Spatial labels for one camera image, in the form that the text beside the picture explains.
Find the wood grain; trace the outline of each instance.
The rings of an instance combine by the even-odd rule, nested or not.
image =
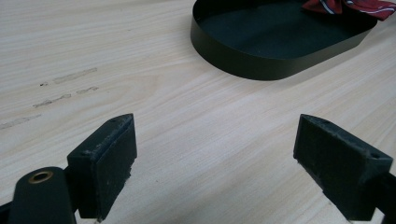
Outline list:
[[[396,17],[327,62],[252,81],[196,53],[193,3],[0,1],[0,204],[134,113],[138,158],[104,223],[348,223],[292,158],[298,118],[396,157]]]

